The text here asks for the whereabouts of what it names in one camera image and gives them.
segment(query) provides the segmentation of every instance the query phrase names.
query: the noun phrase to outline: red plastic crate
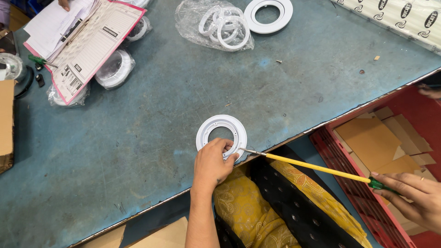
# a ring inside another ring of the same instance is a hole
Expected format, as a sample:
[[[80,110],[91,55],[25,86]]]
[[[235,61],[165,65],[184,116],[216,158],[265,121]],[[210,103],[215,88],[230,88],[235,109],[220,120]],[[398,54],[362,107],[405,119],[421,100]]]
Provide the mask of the red plastic crate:
[[[405,87],[315,131],[310,139],[326,165],[331,169],[365,176],[332,129],[362,113],[371,112],[385,106],[388,106],[394,115],[403,114],[416,131],[430,144],[433,152],[429,152],[429,154],[437,164],[426,165],[426,167],[440,181],[441,132],[437,130],[437,127],[441,127],[441,104],[438,100],[420,95],[413,86]],[[368,229],[383,247],[416,248],[380,196],[372,193],[372,189],[367,184],[339,176],[335,176],[335,178]]]

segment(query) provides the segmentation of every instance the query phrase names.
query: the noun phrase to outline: workbench surface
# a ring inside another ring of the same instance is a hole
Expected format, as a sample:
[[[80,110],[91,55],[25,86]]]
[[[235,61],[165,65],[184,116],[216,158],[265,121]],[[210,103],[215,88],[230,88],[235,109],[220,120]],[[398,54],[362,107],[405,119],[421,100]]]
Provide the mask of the workbench surface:
[[[15,102],[0,247],[67,247],[189,188],[196,133],[211,116],[239,119],[247,147],[262,151],[441,67],[441,56],[328,0],[293,1],[284,29],[252,34],[254,50],[237,53],[181,37],[179,3],[151,3],[153,30],[130,44],[136,66],[122,87],[91,81],[84,107],[52,107],[44,69],[46,85]]]

